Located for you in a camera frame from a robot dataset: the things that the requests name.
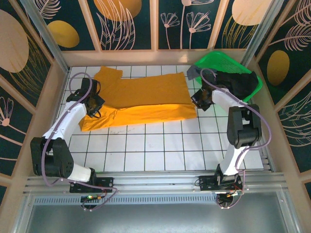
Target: flower illustration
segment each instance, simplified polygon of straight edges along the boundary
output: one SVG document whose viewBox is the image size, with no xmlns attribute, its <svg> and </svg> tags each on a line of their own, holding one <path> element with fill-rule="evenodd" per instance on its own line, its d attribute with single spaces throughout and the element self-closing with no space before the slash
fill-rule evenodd
<svg viewBox="0 0 311 233">
<path fill-rule="evenodd" d="M 181 14 L 181 26 L 180 26 L 180 49 L 183 48 L 183 25 L 184 25 L 184 15 L 185 7 L 191 5 L 204 5 L 214 2 L 214 0 L 181 0 L 183 6 L 183 13 Z"/>
<path fill-rule="evenodd" d="M 188 28 L 190 32 L 189 49 L 191 49 L 191 37 L 193 33 L 204 32 L 204 31 L 210 30 L 211 24 L 208 24 L 209 22 L 208 14 L 209 12 L 205 14 L 197 13 L 194 18 L 193 18 L 193 12 L 188 13 L 186 15 L 187 24 L 188 24 Z"/>
<path fill-rule="evenodd" d="M 169 49 L 171 49 L 167 29 L 169 27 L 178 26 L 180 24 L 180 22 L 177 18 L 176 12 L 175 13 L 168 13 L 167 15 L 166 15 L 166 13 L 162 13 L 161 14 L 161 20 L 162 20 L 162 23 L 165 27 L 167 44 L 169 46 Z"/>
<path fill-rule="evenodd" d="M 10 118 L 12 116 L 13 107 L 14 107 L 13 100 L 8 98 L 7 101 L 5 101 L 4 97 L 0 97 L 0 126 L 10 127 L 19 133 L 26 134 L 25 132 L 13 127 L 12 125 L 10 125 Z M 17 142 L 11 138 L 8 138 L 4 135 L 0 134 L 0 138 L 7 140 L 9 142 L 15 143 L 19 146 L 22 146 L 22 143 Z"/>
</svg>

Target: yellow circle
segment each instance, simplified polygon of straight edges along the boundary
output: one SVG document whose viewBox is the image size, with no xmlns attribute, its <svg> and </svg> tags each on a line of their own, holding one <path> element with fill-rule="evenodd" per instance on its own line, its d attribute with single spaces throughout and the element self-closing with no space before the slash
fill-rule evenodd
<svg viewBox="0 0 311 233">
<path fill-rule="evenodd" d="M 48 24 L 55 41 L 65 48 L 73 48 L 80 42 L 77 31 L 68 23 L 56 20 Z"/>
<path fill-rule="evenodd" d="M 267 76 L 268 81 L 273 86 L 281 84 L 290 68 L 290 59 L 286 52 L 277 50 L 275 51 L 268 61 Z"/>
<path fill-rule="evenodd" d="M 240 25 L 253 26 L 261 22 L 272 0 L 235 0 L 232 17 Z"/>
<path fill-rule="evenodd" d="M 21 24 L 9 13 L 0 10 L 0 67 L 17 73 L 28 61 L 27 34 Z"/>
<path fill-rule="evenodd" d="M 126 21 L 128 17 L 124 15 L 119 2 L 123 6 L 125 14 L 128 9 L 133 18 L 141 10 L 141 0 L 94 0 L 95 6 L 106 18 L 113 21 Z"/>
</svg>

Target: white tile floor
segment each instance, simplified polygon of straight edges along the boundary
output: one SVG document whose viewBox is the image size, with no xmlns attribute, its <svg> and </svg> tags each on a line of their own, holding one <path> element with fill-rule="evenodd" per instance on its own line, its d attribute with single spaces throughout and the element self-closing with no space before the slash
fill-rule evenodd
<svg viewBox="0 0 311 233">
<path fill-rule="evenodd" d="M 189 66 L 122 66 L 123 78 L 156 76 L 184 72 Z M 87 72 L 91 77 L 100 67 L 73 67 L 70 77 Z M 72 90 L 81 85 L 83 75 L 72 81 Z M 188 81 L 190 95 L 200 85 Z M 64 109 L 69 95 L 67 85 L 61 101 Z M 154 124 L 129 125 L 81 132 L 77 126 L 69 149 L 74 161 L 82 166 L 103 171 L 214 170 L 223 160 L 229 144 L 226 136 L 227 113 L 218 105 L 206 112 L 198 110 L 198 118 Z M 260 152 L 247 153 L 241 168 L 263 169 Z"/>
</svg>

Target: green basket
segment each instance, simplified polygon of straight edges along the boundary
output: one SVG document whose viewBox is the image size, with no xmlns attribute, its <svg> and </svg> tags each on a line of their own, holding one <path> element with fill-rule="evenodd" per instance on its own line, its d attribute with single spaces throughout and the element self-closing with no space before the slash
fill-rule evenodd
<svg viewBox="0 0 311 233">
<path fill-rule="evenodd" d="M 231 57 L 227 56 L 223 52 L 213 51 L 208 53 L 205 57 L 195 63 L 196 66 L 200 68 L 211 68 L 227 73 L 251 73 L 251 71 L 240 63 L 233 60 Z M 262 87 L 262 81 L 258 77 L 258 85 L 256 89 L 248 97 L 243 99 L 244 102 L 249 101 Z M 196 81 L 202 85 L 201 77 L 197 77 Z"/>
</svg>

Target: cable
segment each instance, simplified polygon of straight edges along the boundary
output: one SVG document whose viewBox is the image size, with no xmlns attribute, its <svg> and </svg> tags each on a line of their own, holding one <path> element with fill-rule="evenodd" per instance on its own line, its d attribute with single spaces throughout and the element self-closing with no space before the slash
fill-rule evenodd
<svg viewBox="0 0 311 233">
<path fill-rule="evenodd" d="M 217 87 L 217 86 L 211 84 L 209 81 L 207 81 L 207 80 L 203 77 L 203 71 L 204 71 L 204 70 L 209 70 L 209 71 L 213 74 L 213 76 L 215 77 L 215 79 L 216 79 L 216 74 L 215 74 L 215 72 L 214 72 L 213 70 L 211 70 L 211 69 L 209 69 L 209 68 L 204 68 L 204 69 L 202 69 L 201 72 L 200 72 L 201 78 L 202 78 L 202 80 L 203 80 L 204 82 L 206 82 L 208 85 L 210 85 L 211 87 L 215 88 L 216 90 L 219 90 L 219 91 L 225 93 L 226 95 L 228 95 L 229 97 L 231 97 L 234 101 L 236 101 L 238 104 L 241 104 L 242 106 L 246 107 L 248 110 L 250 110 L 250 111 L 252 111 L 253 113 L 255 113 L 255 114 L 263 121 L 263 123 L 266 125 L 266 127 L 267 127 L 267 129 L 268 129 L 269 138 L 268 138 L 268 140 L 267 140 L 264 144 L 262 144 L 262 145 L 260 145 L 260 146 L 255 146 L 255 147 L 252 147 L 252 148 L 247 147 L 247 148 L 243 149 L 243 150 L 241 151 L 241 153 L 239 154 L 239 156 L 238 156 L 238 158 L 237 158 L 237 161 L 236 161 L 236 163 L 235 163 L 235 169 L 236 169 L 238 172 L 239 172 L 239 171 L 242 171 L 242 170 L 239 170 L 239 169 L 238 169 L 238 163 L 239 163 L 239 161 L 240 161 L 240 158 L 243 156 L 244 153 L 248 152 L 250 149 L 260 149 L 260 148 L 266 147 L 266 146 L 271 142 L 271 139 L 272 139 L 271 128 L 270 128 L 268 122 L 266 121 L 266 119 L 265 119 L 259 112 L 257 112 L 255 109 L 253 109 L 253 108 L 250 107 L 249 105 L 245 104 L 245 103 L 244 103 L 242 100 L 240 100 L 239 98 L 235 97 L 233 94 L 231 94 L 231 93 L 229 92 L 228 89 L 219 88 L 219 87 Z"/>
<path fill-rule="evenodd" d="M 97 205 L 96 207 L 92 208 L 92 209 L 87 209 L 84 207 L 83 205 L 83 209 L 86 211 L 93 211 L 93 210 L 96 210 L 96 209 L 99 209 L 101 208 L 103 205 L 105 205 L 108 201 L 110 201 L 110 199 L 116 195 L 116 193 L 118 192 L 118 189 L 117 188 L 114 188 L 114 187 L 101 187 L 101 186 L 94 186 L 94 185 L 90 185 L 90 184 L 87 184 L 87 183 L 83 183 L 83 182 L 79 182 L 79 181 L 73 181 L 73 180 L 68 180 L 68 179 L 64 179 L 64 178 L 59 178 L 57 180 L 55 180 L 53 183 L 49 183 L 48 179 L 47 179 L 47 176 L 45 174 L 45 156 L 46 156 L 46 151 L 47 151 L 47 148 L 48 148 L 48 145 L 50 143 L 50 141 L 52 140 L 53 136 L 55 135 L 55 133 L 57 132 L 58 130 L 58 127 L 61 125 L 62 121 L 65 119 L 65 117 L 67 116 L 67 114 L 75 107 L 77 106 L 79 103 L 81 103 L 90 93 L 91 89 L 92 89 L 92 78 L 91 76 L 89 76 L 87 73 L 85 72 L 79 72 L 79 73 L 76 73 L 75 75 L 73 75 L 73 77 L 70 79 L 69 81 L 69 91 L 70 93 L 72 93 L 72 90 L 71 90 L 71 82 L 72 82 L 72 79 L 75 78 L 77 75 L 79 74 L 85 74 L 88 78 L 89 78 L 89 81 L 90 81 L 90 84 L 89 84 L 89 88 L 87 90 L 87 92 L 85 93 L 84 96 L 82 96 L 77 102 L 75 102 L 72 106 L 69 107 L 69 109 L 67 111 L 65 111 L 65 113 L 61 116 L 61 118 L 59 119 L 58 123 L 55 125 L 55 128 L 53 129 L 51 135 L 49 136 L 49 138 L 47 139 L 44 147 L 43 147 L 43 151 L 42 151 L 42 156 L 41 156 L 41 170 L 42 170 L 42 177 L 43 177 L 43 180 L 45 182 L 45 184 L 49 187 L 53 187 L 57 182 L 59 181 L 68 181 L 68 182 L 72 182 L 72 183 L 78 183 L 80 185 L 83 185 L 83 186 L 86 186 L 86 187 L 90 187 L 90 188 L 97 188 L 97 189 L 101 189 L 102 191 L 104 190 L 114 190 L 114 193 L 109 197 L 107 198 L 106 201 L 104 201 L 102 204 L 100 205 Z"/>
</svg>

